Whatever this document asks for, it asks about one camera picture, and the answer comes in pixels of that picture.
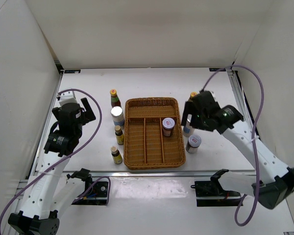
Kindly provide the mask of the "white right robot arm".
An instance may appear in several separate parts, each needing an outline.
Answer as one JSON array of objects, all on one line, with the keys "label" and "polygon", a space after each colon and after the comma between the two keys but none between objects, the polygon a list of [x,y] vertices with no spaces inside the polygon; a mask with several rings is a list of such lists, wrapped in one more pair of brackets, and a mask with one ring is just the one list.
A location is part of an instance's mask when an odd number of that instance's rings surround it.
[{"label": "white right robot arm", "polygon": [[274,209],[294,192],[294,167],[279,160],[259,139],[252,136],[243,115],[232,105],[220,107],[210,91],[201,91],[184,105],[181,124],[194,129],[217,131],[230,141],[254,167],[254,177],[219,170],[211,178],[210,190],[221,196],[236,191],[254,196],[265,208]]}]

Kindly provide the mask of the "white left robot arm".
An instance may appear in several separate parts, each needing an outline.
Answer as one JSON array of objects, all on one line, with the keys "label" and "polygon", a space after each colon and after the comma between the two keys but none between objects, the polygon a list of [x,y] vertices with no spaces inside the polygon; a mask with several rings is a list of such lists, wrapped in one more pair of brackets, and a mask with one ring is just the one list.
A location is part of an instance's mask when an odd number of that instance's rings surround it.
[{"label": "white left robot arm", "polygon": [[93,190],[89,170],[81,169],[68,176],[69,182],[56,193],[65,166],[82,136],[82,127],[96,119],[86,98],[78,103],[73,96],[59,99],[60,107],[53,108],[56,122],[50,129],[44,147],[41,172],[27,184],[29,195],[17,213],[11,213],[8,224],[21,235],[54,235],[60,217],[79,196]]}]

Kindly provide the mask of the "white spice jar silver lid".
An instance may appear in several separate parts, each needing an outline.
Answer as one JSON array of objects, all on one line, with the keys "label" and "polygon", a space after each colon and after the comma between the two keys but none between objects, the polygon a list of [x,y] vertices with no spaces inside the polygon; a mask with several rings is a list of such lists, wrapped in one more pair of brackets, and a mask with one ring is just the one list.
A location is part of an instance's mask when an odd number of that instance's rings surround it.
[{"label": "white spice jar silver lid", "polygon": [[115,106],[111,109],[111,116],[113,119],[113,123],[115,126],[120,126],[122,129],[124,128],[124,114],[123,109],[120,106]]},{"label": "white spice jar silver lid", "polygon": [[188,115],[186,124],[183,127],[183,136],[189,137],[194,134],[194,128],[191,126],[192,115]]}]

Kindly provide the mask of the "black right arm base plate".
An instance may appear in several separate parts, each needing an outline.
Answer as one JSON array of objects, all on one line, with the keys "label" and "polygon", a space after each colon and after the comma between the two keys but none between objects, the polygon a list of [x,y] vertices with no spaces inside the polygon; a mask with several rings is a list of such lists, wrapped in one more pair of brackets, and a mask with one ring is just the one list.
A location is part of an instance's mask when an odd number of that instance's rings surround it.
[{"label": "black right arm base plate", "polygon": [[236,207],[242,197],[235,191],[217,192],[210,181],[195,181],[191,189],[195,190],[197,207]]}]

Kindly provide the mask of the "red sauce bottle yellow cap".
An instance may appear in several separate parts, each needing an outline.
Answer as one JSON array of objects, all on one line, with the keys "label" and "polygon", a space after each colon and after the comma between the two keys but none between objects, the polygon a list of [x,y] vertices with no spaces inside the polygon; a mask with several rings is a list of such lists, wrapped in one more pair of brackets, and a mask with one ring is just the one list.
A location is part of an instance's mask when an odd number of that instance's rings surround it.
[{"label": "red sauce bottle yellow cap", "polygon": [[188,101],[192,102],[193,98],[197,95],[197,92],[191,92]]},{"label": "red sauce bottle yellow cap", "polygon": [[121,101],[117,95],[117,90],[111,89],[110,90],[110,100],[111,100],[111,107],[121,107]]}]

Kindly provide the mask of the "dark jar white lid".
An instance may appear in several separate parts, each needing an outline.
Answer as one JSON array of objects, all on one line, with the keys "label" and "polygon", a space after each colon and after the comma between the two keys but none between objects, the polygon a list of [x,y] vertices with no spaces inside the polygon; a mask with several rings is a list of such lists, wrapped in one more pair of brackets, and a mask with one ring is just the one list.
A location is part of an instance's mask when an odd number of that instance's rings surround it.
[{"label": "dark jar white lid", "polygon": [[193,154],[198,151],[198,148],[200,147],[200,145],[201,145],[201,137],[193,134],[189,136],[185,150],[188,153]]},{"label": "dark jar white lid", "polygon": [[175,127],[175,121],[171,117],[166,117],[162,120],[162,131],[165,137],[170,137]]}]

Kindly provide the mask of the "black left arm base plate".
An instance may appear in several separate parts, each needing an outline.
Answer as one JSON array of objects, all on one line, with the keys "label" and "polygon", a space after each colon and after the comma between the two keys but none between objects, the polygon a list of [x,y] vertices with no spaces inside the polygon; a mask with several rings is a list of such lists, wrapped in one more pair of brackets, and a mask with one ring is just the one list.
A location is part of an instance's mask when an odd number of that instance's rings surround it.
[{"label": "black left arm base plate", "polygon": [[109,177],[103,176],[94,179],[89,176],[84,184],[84,191],[72,202],[72,205],[108,205],[111,191],[111,180]]}]

